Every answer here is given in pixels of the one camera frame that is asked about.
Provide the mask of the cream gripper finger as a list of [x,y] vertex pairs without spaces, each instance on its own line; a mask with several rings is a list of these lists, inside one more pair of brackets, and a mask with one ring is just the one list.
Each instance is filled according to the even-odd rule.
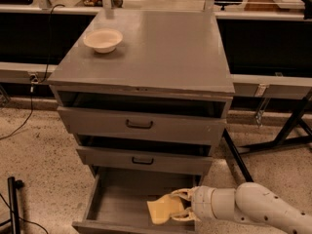
[[170,218],[175,220],[175,221],[185,222],[185,221],[194,220],[196,218],[196,216],[194,215],[192,210],[190,208],[188,208],[186,210],[183,210],[182,212],[170,214]]
[[170,196],[172,198],[178,197],[186,201],[190,201],[192,199],[192,195],[193,195],[193,190],[191,188],[181,188],[170,193]]

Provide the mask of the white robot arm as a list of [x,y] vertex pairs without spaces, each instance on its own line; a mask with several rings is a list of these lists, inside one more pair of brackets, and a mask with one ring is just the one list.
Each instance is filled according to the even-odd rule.
[[312,234],[312,215],[291,206],[268,188],[245,182],[236,189],[196,186],[170,194],[188,201],[185,210],[171,214],[174,220],[228,220],[241,224],[266,224],[287,234]]

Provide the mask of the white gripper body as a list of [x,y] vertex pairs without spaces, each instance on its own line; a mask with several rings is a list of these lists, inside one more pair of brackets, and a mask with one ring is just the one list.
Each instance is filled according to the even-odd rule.
[[215,219],[213,211],[213,193],[215,189],[209,186],[197,186],[192,189],[191,209],[198,220]]

